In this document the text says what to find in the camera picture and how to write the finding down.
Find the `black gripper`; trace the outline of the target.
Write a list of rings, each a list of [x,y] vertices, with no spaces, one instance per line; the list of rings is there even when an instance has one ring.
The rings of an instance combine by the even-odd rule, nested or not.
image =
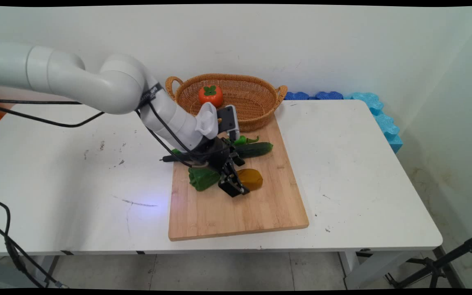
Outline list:
[[[231,197],[246,195],[250,190],[243,185],[234,166],[243,166],[244,159],[236,152],[234,141],[215,137],[202,142],[196,149],[196,164],[220,173],[218,187]]]

